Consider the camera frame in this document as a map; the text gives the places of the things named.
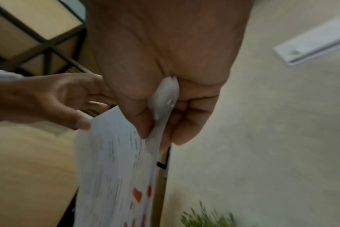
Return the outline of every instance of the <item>paper sheet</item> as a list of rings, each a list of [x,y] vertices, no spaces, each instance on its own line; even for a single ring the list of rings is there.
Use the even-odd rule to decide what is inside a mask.
[[[92,119],[90,131],[76,131],[75,227],[150,226],[161,138],[178,96],[176,78],[164,79],[149,101],[155,123],[146,140],[118,107]]]

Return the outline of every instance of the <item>red mark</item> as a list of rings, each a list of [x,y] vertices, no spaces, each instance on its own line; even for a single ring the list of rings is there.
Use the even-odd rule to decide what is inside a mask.
[[[148,198],[151,197],[151,186],[148,187]]]
[[[136,201],[137,201],[138,203],[140,203],[140,201],[141,201],[141,196],[142,196],[141,191],[138,191],[136,188],[134,188],[134,189],[133,189],[133,196],[134,196],[134,198],[136,199]]]
[[[143,220],[141,221],[141,227],[145,226],[145,215],[143,215]]]

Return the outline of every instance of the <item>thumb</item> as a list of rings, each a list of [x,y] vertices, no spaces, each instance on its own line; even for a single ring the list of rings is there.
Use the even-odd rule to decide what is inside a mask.
[[[134,125],[140,138],[147,138],[154,123],[148,101],[118,97],[117,104],[125,118]]]
[[[72,109],[56,98],[49,98],[44,107],[44,119],[73,129],[90,129],[89,120],[75,109]]]

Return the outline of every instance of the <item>fingernail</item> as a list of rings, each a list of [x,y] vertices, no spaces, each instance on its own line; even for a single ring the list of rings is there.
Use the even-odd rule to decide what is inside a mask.
[[[81,118],[81,119],[78,120],[78,122],[75,126],[78,129],[88,130],[88,129],[90,129],[91,124],[90,124],[88,119]]]

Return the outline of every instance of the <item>concrete surface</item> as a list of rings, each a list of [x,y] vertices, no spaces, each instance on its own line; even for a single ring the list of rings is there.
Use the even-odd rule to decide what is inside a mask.
[[[173,147],[161,227],[202,202],[244,226],[340,227],[340,52],[288,68],[272,48],[340,0],[258,0],[214,114]]]

